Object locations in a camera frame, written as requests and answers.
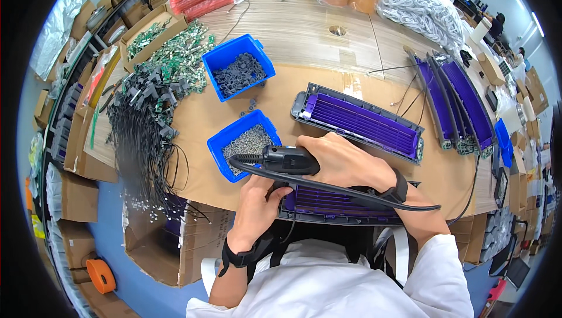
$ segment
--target pliers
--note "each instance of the pliers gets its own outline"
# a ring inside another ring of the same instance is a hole
[[[111,92],[111,94],[109,95],[109,98],[107,99],[106,103],[103,104],[102,108],[100,109],[100,113],[103,112],[107,106],[109,106],[109,103],[111,102],[111,100],[113,99],[113,97],[115,97],[115,93],[116,91],[119,89],[119,86],[121,86],[121,83],[123,82],[123,78],[119,79],[115,84],[108,86],[105,90],[103,90],[102,92],[102,96],[104,96],[105,94],[107,94],[111,89],[113,89],[113,91]]]

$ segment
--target cardboard tray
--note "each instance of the cardboard tray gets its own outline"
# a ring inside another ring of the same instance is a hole
[[[150,28],[154,23],[164,23],[168,18],[172,18],[170,23],[166,25],[166,31],[160,34],[157,38],[152,40],[146,47],[144,47],[137,55],[129,61],[127,47],[133,42],[141,31]],[[147,16],[141,19],[138,23],[132,26],[119,41],[119,49],[121,51],[121,60],[123,61],[124,68],[129,72],[133,72],[133,66],[142,63],[150,58],[150,56],[160,47],[164,42],[170,40],[180,32],[187,29],[187,21],[183,16],[176,16],[168,4],[163,4]]]

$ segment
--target power cord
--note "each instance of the power cord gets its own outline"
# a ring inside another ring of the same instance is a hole
[[[472,181],[472,189],[470,191],[470,196],[468,196],[467,205],[464,206],[464,209],[462,210],[460,215],[458,215],[455,219],[453,219],[452,221],[447,223],[447,226],[450,226],[451,224],[457,222],[457,220],[459,220],[465,214],[465,212],[467,211],[468,206],[470,205],[470,200],[472,200],[472,195],[474,194],[474,186],[476,186],[476,175],[478,174],[478,165],[479,164],[480,164],[480,156],[478,156],[478,159],[476,160],[476,171],[474,172],[474,180]]]
[[[367,202],[364,202],[364,203],[361,204],[362,206],[365,206],[365,207],[369,207],[365,203],[372,202],[372,203],[378,203],[378,204],[381,204],[383,206],[387,206],[387,207],[390,207],[390,208],[402,209],[404,211],[415,211],[415,212],[434,211],[436,209],[441,208],[440,204],[436,204],[434,206],[409,206],[409,205],[403,204],[403,203],[395,203],[395,202],[387,201],[387,200],[385,200],[381,197],[378,197],[376,195],[366,194],[366,193],[361,192],[361,191],[337,187],[335,185],[325,184],[325,183],[319,182],[319,181],[308,180],[308,179],[304,179],[302,177],[298,177],[298,176],[291,175],[291,174],[283,174],[283,173],[274,172],[274,171],[271,171],[271,170],[256,168],[252,165],[244,164],[243,162],[241,162],[239,160],[239,158],[244,157],[244,156],[245,155],[234,155],[234,156],[232,156],[228,159],[228,163],[231,166],[233,166],[234,168],[240,169],[241,171],[248,172],[250,174],[255,174],[257,176],[263,176],[263,177],[266,177],[268,179],[284,181],[284,182],[288,182],[290,184],[302,185],[302,186],[309,187],[309,188],[321,189],[321,190],[325,190],[325,191],[329,191],[329,192],[333,192],[333,193],[342,194],[342,195],[350,196],[350,197],[353,197],[353,198],[357,198],[361,201],[367,201]]]
[[[242,14],[240,14],[240,16],[238,17],[238,20],[236,21],[236,24],[234,24],[234,26],[230,29],[230,31],[222,38],[222,40],[219,42],[219,45],[222,44],[222,43],[224,42],[224,40],[227,39],[228,35],[230,35],[230,33],[232,33],[232,31],[234,30],[234,28],[236,27],[236,25],[238,25],[238,23],[240,23],[240,20],[242,19],[242,17],[244,16],[244,14],[246,14],[246,12],[248,12],[248,10],[249,10],[249,0],[244,0],[244,1],[248,2],[248,7],[246,7],[246,9],[244,10],[244,12],[242,12]],[[230,9],[227,11],[227,13],[230,12],[230,11],[232,11],[232,9],[233,9],[234,7],[236,7],[236,6],[237,6],[237,4],[235,4],[235,5],[233,5],[232,7],[230,7]]]

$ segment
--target wrist strap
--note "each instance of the wrist strap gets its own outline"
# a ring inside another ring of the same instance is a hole
[[[222,270],[219,273],[219,278],[227,272],[230,264],[236,268],[243,268],[247,267],[252,262],[256,262],[260,255],[271,244],[272,240],[273,236],[271,233],[266,232],[253,243],[250,251],[234,253],[230,247],[228,247],[228,241],[227,238],[225,238],[224,245],[222,246]]]

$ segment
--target blue floor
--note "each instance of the blue floor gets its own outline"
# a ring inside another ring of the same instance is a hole
[[[115,275],[117,296],[143,318],[185,317],[190,298],[197,297],[207,301],[202,281],[183,288],[172,288],[141,272],[125,254],[123,245],[123,200],[119,197],[123,186],[108,182],[99,182],[98,185],[98,222],[90,223],[89,226],[95,238],[98,256],[108,263]],[[465,265],[465,277],[476,317],[486,304],[489,290],[497,282],[496,278],[488,276],[491,263],[490,260],[470,270],[469,265]]]
[[[471,264],[464,265],[464,277],[467,279],[468,293],[470,293],[470,301],[474,308],[475,317],[480,315],[486,304],[486,300],[488,300],[490,289],[497,284],[498,278],[490,278],[488,276],[488,270],[491,265],[491,259],[479,266]]]

